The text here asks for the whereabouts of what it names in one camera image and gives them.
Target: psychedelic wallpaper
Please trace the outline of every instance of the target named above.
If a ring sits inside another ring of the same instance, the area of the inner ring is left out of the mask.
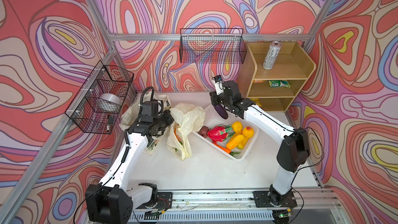
[[[110,32],[179,33],[233,28],[245,33],[308,33],[324,0],[97,0]],[[116,47],[143,90],[209,90],[211,78],[237,77],[238,64],[181,64],[179,42],[120,41]]]
[[[84,0],[0,0],[0,204],[106,52]],[[117,134],[72,126],[13,224],[69,223]]]
[[[321,137],[316,169],[352,223],[398,223],[397,16],[398,0],[337,0],[310,52],[316,72],[289,108]]]

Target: shopping bag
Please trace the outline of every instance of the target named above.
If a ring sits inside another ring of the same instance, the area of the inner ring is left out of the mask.
[[[193,104],[179,103],[170,112],[174,122],[167,138],[167,149],[183,161],[192,155],[188,135],[202,128],[205,111]]]
[[[145,101],[150,101],[150,95],[151,91],[147,92],[144,95],[144,100]],[[162,100],[163,101],[163,111],[170,109],[170,99],[168,94],[154,94],[153,99],[155,100]],[[135,121],[135,119],[138,117],[138,112],[140,111],[140,97],[136,97],[136,100],[130,105],[130,107],[123,113],[121,117],[121,121],[119,124],[119,127],[122,129],[122,131],[128,129]],[[145,148],[144,153],[152,156],[152,154],[155,152],[157,146],[162,142],[164,138],[168,136],[168,131],[170,127],[166,127],[164,130],[164,134],[160,137],[153,137],[154,141],[152,145],[149,147]]]

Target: wall-mounted basket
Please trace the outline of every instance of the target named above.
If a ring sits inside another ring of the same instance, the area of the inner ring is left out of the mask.
[[[246,57],[242,28],[180,29],[181,63],[236,63]]]
[[[82,101],[76,109],[67,110],[65,114],[83,132],[111,134],[134,74],[118,66],[103,65],[101,61],[94,69],[98,69],[97,67],[100,67],[101,71],[87,90]],[[114,103],[115,100],[112,102],[103,99],[105,94],[115,95],[118,102]]]

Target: beverage can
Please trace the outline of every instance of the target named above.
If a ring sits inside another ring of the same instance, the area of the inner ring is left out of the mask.
[[[281,50],[282,44],[277,41],[272,41],[271,44],[269,45],[269,50],[267,53],[267,56],[263,62],[263,68],[265,69],[271,69],[276,61],[276,57],[279,54],[279,51]]]

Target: metal grate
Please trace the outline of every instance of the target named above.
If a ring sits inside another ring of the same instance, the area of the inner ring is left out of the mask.
[[[181,63],[243,63],[242,28],[180,29]]]
[[[136,212],[140,222],[187,222],[187,221],[249,221],[274,220],[272,210],[238,210],[238,211],[166,211],[157,220],[154,217],[144,217],[143,212]],[[137,223],[134,215],[129,223]]]
[[[82,101],[76,109],[65,113],[83,132],[111,134],[134,74],[118,66],[101,65],[101,71]],[[104,93],[116,95],[122,104],[100,98]]]

